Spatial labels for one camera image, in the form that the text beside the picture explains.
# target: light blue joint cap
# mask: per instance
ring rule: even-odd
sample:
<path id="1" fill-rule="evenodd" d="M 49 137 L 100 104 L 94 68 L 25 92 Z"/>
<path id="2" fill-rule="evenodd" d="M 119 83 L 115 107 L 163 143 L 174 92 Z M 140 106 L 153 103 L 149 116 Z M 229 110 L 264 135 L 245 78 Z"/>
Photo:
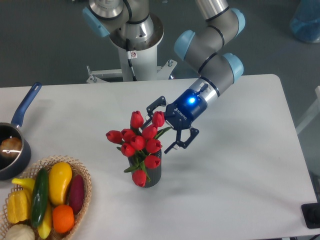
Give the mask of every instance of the light blue joint cap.
<path id="1" fill-rule="evenodd" d="M 82 10 L 82 15 L 84 20 L 89 25 L 89 27 L 97 34 L 99 37 L 106 37 L 110 34 L 110 32 L 101 24 L 101 22 L 96 18 L 96 16 L 87 8 L 85 7 Z"/>
<path id="2" fill-rule="evenodd" d="M 178 37 L 178 39 L 175 41 L 173 49 L 182 61 L 185 60 L 188 48 L 190 46 L 192 39 L 194 38 L 194 35 L 195 35 L 195 32 L 191 30 L 187 30 L 184 33 L 182 33 Z"/>
<path id="3" fill-rule="evenodd" d="M 231 11 L 234 12 L 235 15 L 238 17 L 239 30 L 238 30 L 238 33 L 236 34 L 236 36 L 238 36 L 238 34 L 241 33 L 241 31 L 245 28 L 246 19 L 245 19 L 245 16 L 243 15 L 243 13 L 240 12 L 240 10 L 238 10 L 236 8 L 231 8 Z"/>
<path id="4" fill-rule="evenodd" d="M 233 83 L 235 84 L 241 75 L 244 74 L 244 65 L 237 56 L 231 53 L 226 53 L 223 56 L 230 64 L 233 73 Z"/>

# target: vase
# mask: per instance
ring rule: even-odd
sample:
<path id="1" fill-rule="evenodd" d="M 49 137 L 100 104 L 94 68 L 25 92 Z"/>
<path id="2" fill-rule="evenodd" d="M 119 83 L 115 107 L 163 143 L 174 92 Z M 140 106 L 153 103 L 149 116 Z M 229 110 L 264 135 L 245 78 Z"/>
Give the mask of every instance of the vase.
<path id="1" fill-rule="evenodd" d="M 156 153 L 154 153 L 153 155 L 157 156 L 158 158 L 161 159 L 161 162 L 159 164 L 159 166 L 157 166 L 156 168 L 145 168 L 146 172 L 148 174 L 148 176 L 150 177 L 150 181 L 146 181 L 145 185 L 142 188 L 150 188 L 154 185 L 156 185 L 160 178 L 161 178 L 161 165 L 162 165 L 162 151 L 161 149 L 159 151 L 157 151 Z M 132 157 L 128 157 L 128 161 L 129 161 L 129 165 L 132 166 L 133 165 L 133 159 Z"/>
<path id="2" fill-rule="evenodd" d="M 320 43 L 320 0 L 301 0 L 290 29 L 303 42 Z"/>

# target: wicker basket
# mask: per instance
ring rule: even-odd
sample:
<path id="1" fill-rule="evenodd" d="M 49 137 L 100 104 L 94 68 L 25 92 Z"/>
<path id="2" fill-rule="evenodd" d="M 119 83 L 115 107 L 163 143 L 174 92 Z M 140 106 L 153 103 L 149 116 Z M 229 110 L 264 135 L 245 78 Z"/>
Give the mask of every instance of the wicker basket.
<path id="1" fill-rule="evenodd" d="M 75 224 L 74 227 L 72 228 L 71 231 L 60 234 L 55 232 L 55 230 L 51 229 L 50 235 L 48 236 L 47 240 L 68 240 L 71 239 L 75 231 L 80 225 L 80 222 L 84 215 L 87 212 L 88 205 L 91 200 L 91 191 L 92 191 L 92 186 L 91 186 L 91 177 L 86 169 L 86 167 L 79 162 L 79 160 L 74 159 L 69 156 L 49 156 L 47 158 L 43 158 L 42 160 L 39 160 L 37 163 L 34 163 L 31 167 L 27 168 L 26 171 L 23 172 L 22 176 L 20 178 L 33 178 L 35 179 L 37 176 L 38 171 L 41 168 L 45 168 L 48 172 L 51 170 L 52 166 L 56 163 L 59 162 L 66 162 L 70 164 L 71 169 L 72 169 L 72 177 L 75 177 L 76 175 L 80 174 L 83 177 L 84 181 L 84 203 L 82 206 L 81 211 L 74 216 L 75 219 Z M 11 188 L 11 193 L 23 189 L 20 185 L 14 185 L 13 188 Z M 0 212 L 0 240 L 5 239 L 6 233 L 8 229 L 10 229 L 13 224 L 8 222 L 8 213 L 7 213 L 7 204 L 8 204 L 8 198 L 5 199 L 5 205 L 3 205 L 2 212 Z M 25 222 L 20 222 L 24 224 L 28 224 L 30 226 L 30 221 L 27 220 Z M 36 240 L 41 240 L 41 237 L 38 234 L 38 230 L 36 228 L 33 228 L 34 233 L 35 233 L 35 239 Z"/>

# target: blue led light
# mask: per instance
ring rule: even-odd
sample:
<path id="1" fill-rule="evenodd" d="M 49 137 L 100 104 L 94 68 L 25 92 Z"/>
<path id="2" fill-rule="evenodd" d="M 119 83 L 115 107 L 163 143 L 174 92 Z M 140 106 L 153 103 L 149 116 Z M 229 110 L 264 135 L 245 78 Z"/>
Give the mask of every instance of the blue led light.
<path id="1" fill-rule="evenodd" d="M 194 97 L 190 97 L 190 98 L 188 99 L 188 103 L 189 103 L 189 104 L 193 104 L 195 101 L 196 101 L 196 99 L 195 99 Z"/>

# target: blue container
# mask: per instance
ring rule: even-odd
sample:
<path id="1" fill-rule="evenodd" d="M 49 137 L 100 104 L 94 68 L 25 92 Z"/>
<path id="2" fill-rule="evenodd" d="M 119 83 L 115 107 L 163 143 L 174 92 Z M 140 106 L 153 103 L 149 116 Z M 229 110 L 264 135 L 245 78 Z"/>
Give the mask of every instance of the blue container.
<path id="1" fill-rule="evenodd" d="M 303 42 L 320 43 L 320 0 L 301 0 L 290 29 Z"/>

